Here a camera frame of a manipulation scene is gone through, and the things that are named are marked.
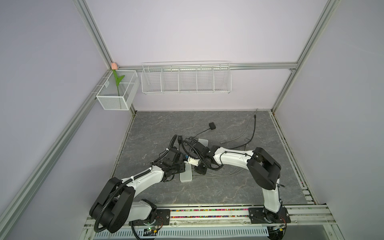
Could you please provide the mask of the white network switch box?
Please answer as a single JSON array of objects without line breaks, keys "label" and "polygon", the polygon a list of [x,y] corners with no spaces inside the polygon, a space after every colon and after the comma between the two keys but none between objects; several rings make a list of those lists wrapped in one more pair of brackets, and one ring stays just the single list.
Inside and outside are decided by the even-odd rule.
[{"label": "white network switch box", "polygon": [[209,144],[209,141],[206,139],[198,139],[198,142],[201,143],[205,147],[207,147]]}]

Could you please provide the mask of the black power adapter large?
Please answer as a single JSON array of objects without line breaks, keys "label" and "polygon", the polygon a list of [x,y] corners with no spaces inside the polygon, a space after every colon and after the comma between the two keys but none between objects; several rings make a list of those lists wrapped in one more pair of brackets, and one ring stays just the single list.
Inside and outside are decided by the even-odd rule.
[{"label": "black power adapter large", "polygon": [[179,145],[181,145],[181,144],[182,144],[182,142],[183,142],[183,136],[181,136],[181,135],[178,135],[178,138],[177,138],[177,140],[178,140],[178,144],[179,144]]}]

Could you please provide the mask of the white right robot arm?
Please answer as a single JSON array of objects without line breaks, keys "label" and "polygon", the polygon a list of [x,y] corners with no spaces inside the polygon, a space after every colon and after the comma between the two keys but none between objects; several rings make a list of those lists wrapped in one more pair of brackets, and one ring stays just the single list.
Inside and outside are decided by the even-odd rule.
[{"label": "white right robot arm", "polygon": [[256,184],[262,188],[264,206],[250,208],[249,218],[253,224],[288,224],[291,222],[287,208],[280,197],[281,165],[263,148],[253,151],[226,149],[220,146],[211,148],[193,140],[183,140],[181,147],[187,154],[187,161],[199,175],[207,170],[218,171],[225,165],[246,169]]}]

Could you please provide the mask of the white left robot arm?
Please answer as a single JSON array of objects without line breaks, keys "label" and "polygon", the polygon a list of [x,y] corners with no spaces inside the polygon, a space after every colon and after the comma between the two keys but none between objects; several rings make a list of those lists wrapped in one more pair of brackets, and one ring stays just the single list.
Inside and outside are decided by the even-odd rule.
[{"label": "white left robot arm", "polygon": [[113,177],[107,181],[89,213],[95,220],[96,233],[105,230],[115,233],[126,222],[156,222],[157,206],[146,199],[135,202],[134,198],[150,186],[169,182],[176,174],[185,172],[187,159],[174,146],[177,138],[178,135],[172,137],[165,152],[147,170],[122,180]]}]

